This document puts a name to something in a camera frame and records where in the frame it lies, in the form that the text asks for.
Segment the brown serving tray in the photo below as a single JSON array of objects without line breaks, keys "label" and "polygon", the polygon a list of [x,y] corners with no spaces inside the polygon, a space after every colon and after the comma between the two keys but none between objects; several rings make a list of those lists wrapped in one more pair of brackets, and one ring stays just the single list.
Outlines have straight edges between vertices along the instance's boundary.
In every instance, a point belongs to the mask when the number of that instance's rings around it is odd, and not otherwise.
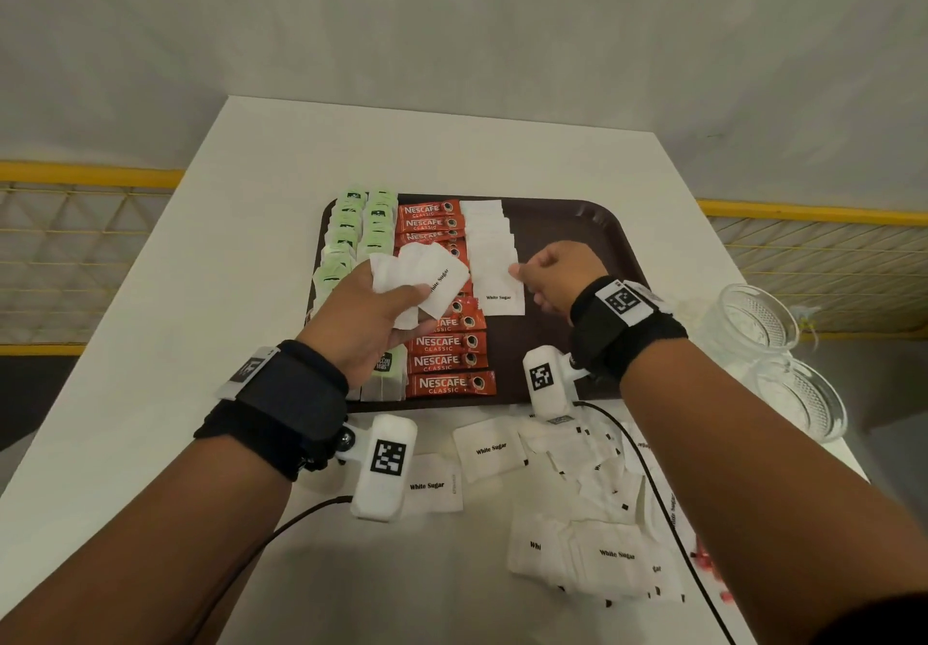
[{"label": "brown serving tray", "polygon": [[[428,203],[448,199],[491,200],[470,195],[429,195],[401,193],[400,205]],[[519,261],[527,261],[547,244],[560,239],[572,239],[588,244],[602,259],[613,276],[638,281],[645,286],[641,267],[625,239],[622,226],[605,207],[586,200],[545,200],[531,197],[504,197],[503,214],[509,218],[509,228],[516,240]],[[316,264],[322,258],[324,234],[329,228],[333,200],[322,214]],[[315,290],[310,293],[306,310],[313,307]],[[543,344],[552,344],[566,352],[570,349],[570,328],[561,318],[544,314],[525,292],[525,315],[496,315],[486,318],[487,347],[490,368],[496,371],[496,395],[450,396],[446,398],[413,398],[390,403],[349,403],[353,413],[383,412],[409,408],[447,408],[461,405],[504,405],[529,403],[528,388],[522,370],[525,353]],[[576,382],[580,398],[588,401],[619,398],[619,385],[610,379],[586,377]]]}]

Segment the white wall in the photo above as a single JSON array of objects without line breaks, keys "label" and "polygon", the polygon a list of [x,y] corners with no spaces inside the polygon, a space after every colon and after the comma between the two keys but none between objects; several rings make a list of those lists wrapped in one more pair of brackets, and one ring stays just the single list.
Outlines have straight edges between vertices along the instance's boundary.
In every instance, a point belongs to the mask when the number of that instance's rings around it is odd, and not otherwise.
[{"label": "white wall", "polygon": [[0,42],[0,158],[185,167],[230,93],[656,131],[700,196],[928,209],[928,0],[0,0]]},{"label": "white wall", "polygon": [[928,531],[928,342],[830,340],[796,355],[841,394],[864,472]]}]

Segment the white table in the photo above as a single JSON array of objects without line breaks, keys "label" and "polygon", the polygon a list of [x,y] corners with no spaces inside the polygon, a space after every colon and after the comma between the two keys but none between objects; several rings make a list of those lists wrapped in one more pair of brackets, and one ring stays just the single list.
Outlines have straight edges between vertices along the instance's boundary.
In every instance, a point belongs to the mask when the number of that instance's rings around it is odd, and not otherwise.
[{"label": "white table", "polygon": [[[0,614],[188,443],[230,370],[297,332],[322,210],[353,182],[591,200],[667,299],[743,280],[653,134],[229,98],[0,499]],[[450,430],[487,411],[412,415],[417,451],[451,454]],[[843,442],[829,449],[858,469]],[[552,477],[535,462],[469,485],[463,514],[307,519],[266,551],[223,642],[723,642],[696,595],[606,610],[510,576],[513,500],[574,510]],[[303,475],[286,517],[352,481]]]}]

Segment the black cable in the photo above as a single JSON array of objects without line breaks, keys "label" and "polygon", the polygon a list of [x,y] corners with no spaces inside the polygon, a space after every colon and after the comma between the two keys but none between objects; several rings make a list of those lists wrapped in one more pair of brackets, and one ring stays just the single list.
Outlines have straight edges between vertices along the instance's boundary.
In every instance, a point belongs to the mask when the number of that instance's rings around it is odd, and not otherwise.
[{"label": "black cable", "polygon": [[696,586],[699,588],[700,593],[702,593],[702,597],[705,599],[706,605],[709,607],[712,615],[715,616],[715,622],[718,624],[718,627],[722,629],[722,633],[725,635],[725,639],[730,643],[730,645],[736,645],[735,639],[732,638],[731,633],[728,632],[725,621],[722,620],[722,616],[715,608],[715,604],[713,604],[712,600],[709,598],[709,594],[705,590],[705,586],[702,585],[699,574],[696,573],[696,569],[693,567],[692,562],[690,561],[690,555],[687,554],[687,548],[683,546],[683,541],[680,540],[680,536],[677,534],[677,528],[674,527],[674,522],[670,518],[670,513],[667,512],[667,507],[664,505],[664,500],[661,499],[661,494],[657,490],[657,485],[654,483],[654,477],[648,470],[648,464],[645,462],[644,456],[641,454],[641,450],[638,449],[638,447],[635,445],[635,441],[632,440],[632,436],[628,434],[628,430],[623,428],[622,424],[618,420],[616,420],[598,405],[586,403],[586,401],[574,401],[574,405],[583,405],[586,408],[592,408],[593,410],[597,410],[602,413],[602,415],[608,417],[609,420],[615,424],[615,427],[622,431],[622,434],[628,440],[628,443],[631,445],[632,449],[635,450],[635,454],[638,455],[638,460],[641,462],[641,466],[644,468],[644,474],[646,477],[648,477],[648,483],[651,485],[651,488],[654,491],[654,497],[657,499],[657,505],[661,507],[661,512],[664,513],[664,517],[667,520],[667,525],[670,526],[670,532],[674,534],[674,540],[677,542],[677,547],[679,547],[680,554],[683,555],[683,561],[685,561],[687,566],[690,568],[690,574],[693,575],[693,581],[696,582]]},{"label": "black cable", "polygon": [[354,497],[339,496],[336,498],[330,498],[328,501],[323,501],[322,503],[317,503],[311,509],[306,509],[299,515],[285,522],[283,525],[281,525],[279,528],[277,528],[271,534],[269,534],[264,540],[262,540],[261,545],[258,545],[253,550],[251,550],[251,554],[249,554],[249,556],[241,564],[238,565],[238,568],[234,572],[232,572],[229,575],[229,577],[226,579],[226,582],[223,584],[223,587],[219,589],[219,593],[217,593],[214,596],[213,600],[210,601],[209,605],[206,607],[206,610],[201,614],[200,619],[197,621],[196,625],[193,627],[193,630],[191,631],[190,635],[188,635],[187,639],[184,640],[184,645],[192,645],[192,643],[200,636],[200,633],[203,630],[203,627],[206,625],[206,622],[210,620],[210,615],[213,613],[216,606],[219,605],[219,601],[223,599],[223,597],[226,595],[226,592],[229,590],[229,588],[232,587],[233,584],[236,583],[236,580],[242,575],[242,573],[246,569],[248,569],[248,565],[251,564],[254,561],[254,559],[258,555],[261,554],[261,552],[264,550],[265,547],[271,544],[271,542],[274,540],[275,537],[283,533],[285,530],[287,530],[291,526],[300,522],[303,518],[308,516],[310,513],[315,513],[317,510],[324,509],[327,506],[333,506],[336,503],[351,503],[352,498]]}]

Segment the forearm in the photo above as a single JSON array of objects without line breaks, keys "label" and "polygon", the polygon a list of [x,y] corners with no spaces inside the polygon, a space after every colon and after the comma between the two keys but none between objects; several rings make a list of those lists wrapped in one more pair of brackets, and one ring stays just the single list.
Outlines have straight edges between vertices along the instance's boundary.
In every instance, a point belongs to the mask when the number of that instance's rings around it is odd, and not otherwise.
[{"label": "forearm", "polygon": [[928,589],[905,510],[687,340],[647,347],[622,394],[758,640],[806,642],[855,606]]},{"label": "forearm", "polygon": [[0,622],[0,641],[173,641],[274,530],[290,487],[230,437],[192,442]]}]

